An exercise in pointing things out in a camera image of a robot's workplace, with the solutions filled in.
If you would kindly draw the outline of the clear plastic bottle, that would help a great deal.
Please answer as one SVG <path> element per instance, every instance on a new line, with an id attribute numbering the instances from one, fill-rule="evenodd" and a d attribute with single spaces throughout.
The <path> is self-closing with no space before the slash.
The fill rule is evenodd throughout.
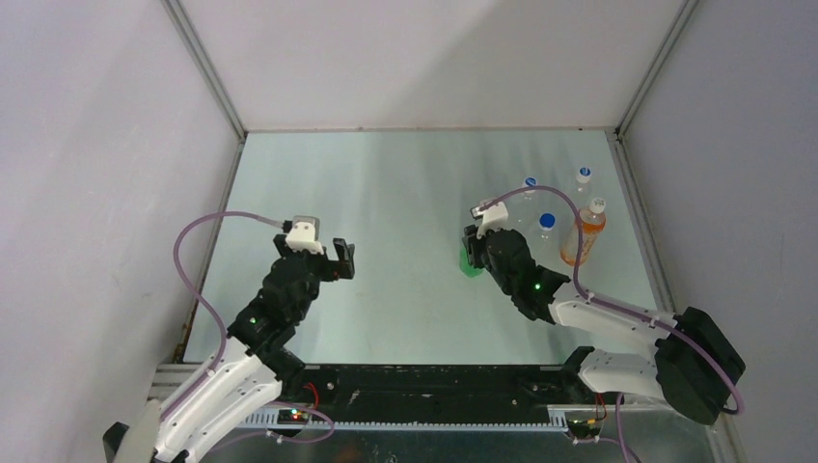
<path id="1" fill-rule="evenodd" d="M 508 224 L 512 228 L 521 230 L 536 221 L 538 206 L 535 190 L 509 197 L 505 204 L 509 214 Z"/>

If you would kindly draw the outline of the green plastic bottle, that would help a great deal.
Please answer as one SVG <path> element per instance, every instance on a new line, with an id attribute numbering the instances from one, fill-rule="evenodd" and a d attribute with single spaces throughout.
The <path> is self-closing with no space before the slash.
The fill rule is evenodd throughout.
<path id="1" fill-rule="evenodd" d="M 463 247 L 459 250 L 458 268 L 467 278 L 474 278 L 483 273 L 482 268 L 476 268 L 470 264 L 467 250 Z"/>

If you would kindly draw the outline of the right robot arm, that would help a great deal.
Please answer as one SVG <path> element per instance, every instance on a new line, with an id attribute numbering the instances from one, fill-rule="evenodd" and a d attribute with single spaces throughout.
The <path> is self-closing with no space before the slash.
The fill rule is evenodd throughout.
<path id="1" fill-rule="evenodd" d="M 706 312 L 689 307 L 671 315 L 579 291 L 566 275 L 536 263 L 515 230 L 464 229 L 467 261 L 486 270 L 525 318 L 607 336 L 629 347 L 616 353 L 576 348 L 565 361 L 564 396 L 585 403 L 593 396 L 624 393 L 658 399 L 683 417 L 712 424 L 747 365 Z"/>

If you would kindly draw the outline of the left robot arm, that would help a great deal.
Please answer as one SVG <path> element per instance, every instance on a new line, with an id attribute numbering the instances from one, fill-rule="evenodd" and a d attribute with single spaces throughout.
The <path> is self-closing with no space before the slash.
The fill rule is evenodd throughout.
<path id="1" fill-rule="evenodd" d="M 134 425 L 103 435 L 109 462 L 199 462 L 260 407 L 293 401 L 305 389 L 304 363 L 286 349 L 323 283 L 351 280 L 354 245 L 336 238 L 337 256 L 305 223 L 274 237 L 279 257 L 256 296 L 226 330 L 225 345 L 164 401 L 151 400 Z"/>

